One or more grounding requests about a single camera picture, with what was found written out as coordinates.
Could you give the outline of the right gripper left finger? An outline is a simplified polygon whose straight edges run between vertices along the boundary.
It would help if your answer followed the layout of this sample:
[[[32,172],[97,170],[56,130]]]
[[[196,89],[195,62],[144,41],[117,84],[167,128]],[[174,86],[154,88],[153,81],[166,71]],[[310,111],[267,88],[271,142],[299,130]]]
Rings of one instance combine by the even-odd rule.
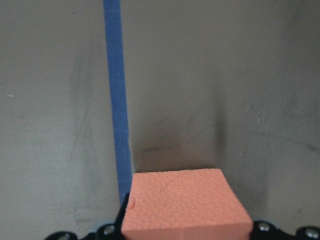
[[[120,206],[118,214],[112,223],[101,225],[96,230],[90,231],[81,240],[124,240],[121,232],[122,223],[125,217],[126,208],[129,201],[128,192]],[[48,235],[45,240],[79,240],[80,238],[71,231],[57,231]]]

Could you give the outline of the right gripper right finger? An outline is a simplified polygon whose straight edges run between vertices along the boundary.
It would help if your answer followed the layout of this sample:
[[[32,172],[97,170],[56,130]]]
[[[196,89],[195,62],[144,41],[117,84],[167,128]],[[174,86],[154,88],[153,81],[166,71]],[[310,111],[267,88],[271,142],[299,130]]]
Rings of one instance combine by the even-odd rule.
[[[320,227],[304,225],[295,231],[286,231],[270,221],[255,220],[250,240],[320,240]]]

